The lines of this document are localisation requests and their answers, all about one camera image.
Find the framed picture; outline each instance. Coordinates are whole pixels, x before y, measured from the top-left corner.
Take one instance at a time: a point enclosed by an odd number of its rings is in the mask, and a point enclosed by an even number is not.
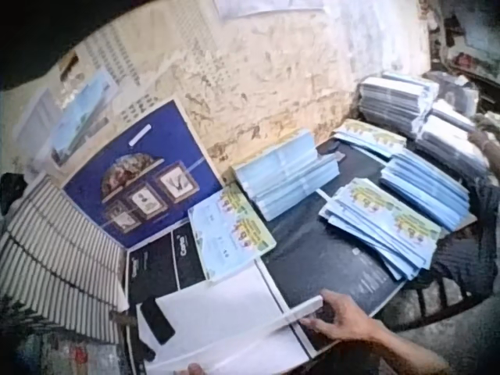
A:
[[[137,186],[128,194],[127,199],[146,220],[168,209],[168,205],[146,183]]]
[[[163,169],[156,175],[155,180],[174,203],[178,203],[200,190],[195,179],[181,161]]]
[[[123,233],[128,233],[141,225],[138,218],[128,211],[128,208],[122,202],[116,201],[107,208],[105,215]]]

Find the stack of paper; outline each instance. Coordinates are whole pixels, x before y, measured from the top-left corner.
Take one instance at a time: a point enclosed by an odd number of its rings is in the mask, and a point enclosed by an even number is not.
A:
[[[335,156],[318,156],[308,130],[296,131],[233,169],[266,220],[278,217],[339,174]]]
[[[203,271],[219,280],[276,246],[271,233],[236,184],[188,211]]]
[[[367,179],[339,189],[320,215],[375,249],[397,280],[429,269],[441,231]]]
[[[361,83],[359,108],[368,121],[414,137],[432,106],[434,91],[425,84],[392,78],[366,78]]]
[[[394,155],[380,180],[450,232],[469,214],[467,189],[411,151]]]
[[[468,178],[480,177],[488,171],[488,161],[468,133],[436,116],[429,116],[417,139],[418,148],[439,162]]]
[[[398,80],[400,82],[406,82],[409,84],[416,84],[417,86],[422,86],[432,97],[434,101],[439,94],[439,83],[428,80],[422,77],[412,77],[406,74],[396,73],[396,72],[383,72],[382,78],[387,80]]]
[[[406,146],[406,138],[353,119],[347,119],[335,129],[334,138],[367,148],[386,158],[390,158]]]
[[[430,113],[464,131],[472,131],[476,128],[472,121],[456,112],[453,107],[443,99],[439,99],[432,105]]]

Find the hand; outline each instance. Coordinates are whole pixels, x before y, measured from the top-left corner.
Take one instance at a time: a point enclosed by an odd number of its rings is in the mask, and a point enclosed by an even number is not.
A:
[[[179,375],[205,375],[205,371],[197,363],[192,363],[187,367],[187,370],[183,370]]]
[[[484,133],[483,131],[479,131],[479,130],[474,130],[471,133],[469,133],[468,138],[469,138],[469,142],[472,143],[473,145],[477,146],[479,149],[483,148],[484,144],[486,144],[486,142],[488,142],[488,140],[489,140],[486,133]]]
[[[320,294],[334,310],[334,322],[329,324],[321,319],[300,319],[300,322],[309,329],[320,332],[332,340],[371,341],[383,327],[382,323],[367,316],[350,296],[327,289],[323,289]]]

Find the white paper stack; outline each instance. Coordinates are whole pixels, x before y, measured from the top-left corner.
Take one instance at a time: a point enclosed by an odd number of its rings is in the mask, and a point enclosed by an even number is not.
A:
[[[447,121],[429,116],[417,139],[417,146],[437,161],[468,178],[481,177],[488,171],[488,161],[468,133]]]
[[[414,138],[435,99],[435,83],[425,84],[395,73],[385,76],[369,77],[361,83],[359,108],[368,121]]]
[[[390,158],[406,146],[406,138],[353,119],[347,119],[335,129],[334,138],[366,148],[385,158]]]
[[[464,131],[472,131],[476,128],[471,120],[456,112],[453,107],[443,99],[439,99],[432,105],[430,113]]]
[[[308,130],[293,133],[233,169],[240,185],[268,221],[339,174],[334,155],[319,156]]]
[[[375,249],[397,280],[429,269],[441,231],[367,179],[356,178],[339,189],[320,215]]]
[[[469,215],[467,189],[411,151],[394,155],[380,180],[450,232]]]

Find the wall poster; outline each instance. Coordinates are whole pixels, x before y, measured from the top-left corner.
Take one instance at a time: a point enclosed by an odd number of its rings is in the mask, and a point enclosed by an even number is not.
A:
[[[110,141],[66,184],[71,199],[125,248],[188,217],[222,188],[175,99]]]

